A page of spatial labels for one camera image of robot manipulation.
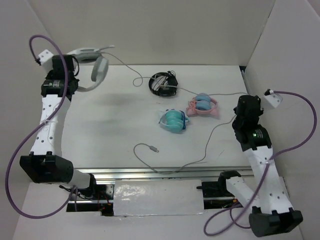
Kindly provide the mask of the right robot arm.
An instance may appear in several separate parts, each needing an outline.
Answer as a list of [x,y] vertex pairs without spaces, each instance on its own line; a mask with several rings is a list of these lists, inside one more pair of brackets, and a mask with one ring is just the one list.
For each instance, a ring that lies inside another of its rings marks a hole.
[[241,150],[248,159],[256,190],[251,190],[240,173],[224,171],[218,178],[218,191],[223,196],[234,195],[244,209],[253,234],[260,238],[291,232],[302,221],[283,188],[273,157],[273,146],[267,130],[259,124],[263,114],[258,96],[242,95],[234,108],[232,128]]

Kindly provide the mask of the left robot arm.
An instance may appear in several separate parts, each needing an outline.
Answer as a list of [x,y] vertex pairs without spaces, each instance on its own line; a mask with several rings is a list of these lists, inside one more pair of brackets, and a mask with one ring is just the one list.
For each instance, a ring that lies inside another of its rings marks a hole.
[[21,156],[19,164],[34,183],[76,186],[84,199],[91,200],[99,191],[95,177],[76,170],[70,160],[62,157],[62,134],[78,88],[79,62],[70,54],[53,55],[49,62],[52,68],[41,86],[41,128],[30,153]]

